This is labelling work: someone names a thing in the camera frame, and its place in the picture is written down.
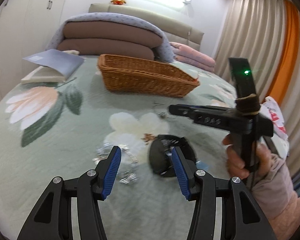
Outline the pink right sleeve forearm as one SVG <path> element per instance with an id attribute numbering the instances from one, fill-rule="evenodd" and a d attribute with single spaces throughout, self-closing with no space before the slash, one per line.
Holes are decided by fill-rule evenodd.
<path id="1" fill-rule="evenodd" d="M 277 239 L 300 239 L 300 197 L 286 162 L 271 155 L 271 168 L 252 190 Z"/>

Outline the person's right hand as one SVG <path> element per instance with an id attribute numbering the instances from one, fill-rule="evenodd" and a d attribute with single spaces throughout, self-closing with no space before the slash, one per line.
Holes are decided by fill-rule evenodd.
<path id="1" fill-rule="evenodd" d="M 240 158 L 237 152 L 233 148 L 231 135 L 227 135 L 222 144 L 226 146 L 226 154 L 228 156 L 226 166 L 230 176 L 237 176 L 240 179 L 249 177 L 249 171 L 245 168 L 244 161 Z M 259 168 L 257 170 L 257 176 L 263 178 L 270 171 L 273 161 L 271 159 L 271 152 L 266 145 L 258 143 L 256 146 L 256 156 L 259 159 Z"/>

